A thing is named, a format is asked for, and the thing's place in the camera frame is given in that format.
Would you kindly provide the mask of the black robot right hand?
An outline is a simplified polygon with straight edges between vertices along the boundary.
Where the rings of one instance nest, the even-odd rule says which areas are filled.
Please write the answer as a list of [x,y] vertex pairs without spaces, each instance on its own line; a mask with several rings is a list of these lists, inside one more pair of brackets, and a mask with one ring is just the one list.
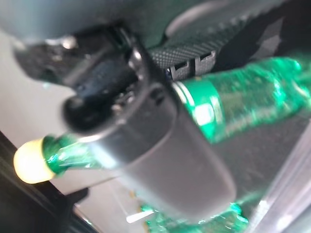
[[246,39],[308,0],[3,0],[0,27],[34,80],[70,88],[64,121],[143,199],[206,218],[236,195],[163,69]]

